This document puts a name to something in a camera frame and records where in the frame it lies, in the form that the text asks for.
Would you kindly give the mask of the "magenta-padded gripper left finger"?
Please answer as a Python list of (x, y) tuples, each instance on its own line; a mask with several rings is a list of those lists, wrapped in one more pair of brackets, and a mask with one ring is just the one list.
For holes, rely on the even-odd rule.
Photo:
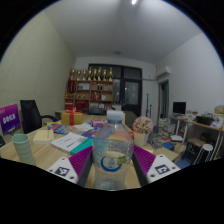
[(60, 157), (47, 171), (84, 187), (92, 165), (92, 147), (72, 155), (70, 158)]

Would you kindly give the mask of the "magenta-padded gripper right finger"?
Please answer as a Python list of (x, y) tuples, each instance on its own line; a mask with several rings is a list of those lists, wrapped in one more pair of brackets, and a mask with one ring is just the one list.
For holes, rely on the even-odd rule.
[(132, 161), (141, 186), (155, 182), (180, 170), (164, 154), (153, 155), (138, 146), (134, 147)]

